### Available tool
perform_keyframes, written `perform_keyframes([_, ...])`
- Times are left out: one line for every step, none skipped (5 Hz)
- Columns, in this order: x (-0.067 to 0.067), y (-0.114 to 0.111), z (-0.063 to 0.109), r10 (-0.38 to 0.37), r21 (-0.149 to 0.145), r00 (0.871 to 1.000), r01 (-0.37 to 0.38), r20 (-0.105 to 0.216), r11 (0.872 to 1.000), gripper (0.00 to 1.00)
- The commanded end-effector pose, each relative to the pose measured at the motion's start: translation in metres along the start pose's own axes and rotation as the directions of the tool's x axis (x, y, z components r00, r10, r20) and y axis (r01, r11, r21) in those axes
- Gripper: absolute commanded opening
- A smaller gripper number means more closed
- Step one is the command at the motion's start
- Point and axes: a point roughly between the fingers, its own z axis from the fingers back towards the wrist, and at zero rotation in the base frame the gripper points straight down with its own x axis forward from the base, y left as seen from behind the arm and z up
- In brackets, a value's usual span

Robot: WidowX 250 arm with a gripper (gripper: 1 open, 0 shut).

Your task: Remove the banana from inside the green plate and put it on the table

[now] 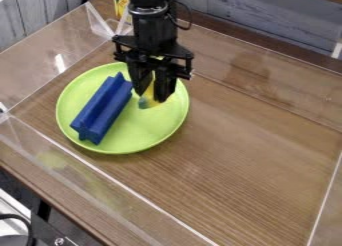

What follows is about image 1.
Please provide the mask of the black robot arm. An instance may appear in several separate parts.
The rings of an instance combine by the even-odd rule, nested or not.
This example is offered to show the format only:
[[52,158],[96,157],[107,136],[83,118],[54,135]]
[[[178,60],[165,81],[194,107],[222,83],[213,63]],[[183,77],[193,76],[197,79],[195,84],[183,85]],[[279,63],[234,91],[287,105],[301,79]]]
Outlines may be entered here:
[[174,94],[179,78],[190,79],[194,53],[178,43],[177,0],[130,0],[133,35],[115,35],[115,59],[129,67],[134,90],[142,96],[154,85],[154,100]]

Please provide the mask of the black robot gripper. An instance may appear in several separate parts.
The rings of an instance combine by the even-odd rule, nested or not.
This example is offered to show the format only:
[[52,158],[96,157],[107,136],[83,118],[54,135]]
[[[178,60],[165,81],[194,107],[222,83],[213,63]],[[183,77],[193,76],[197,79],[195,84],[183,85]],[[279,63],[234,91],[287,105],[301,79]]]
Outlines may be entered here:
[[175,92],[177,78],[190,79],[193,52],[178,43],[178,30],[189,30],[177,21],[175,5],[129,6],[133,16],[131,35],[116,34],[115,59],[129,66],[135,92],[146,92],[155,71],[154,99],[163,103]]

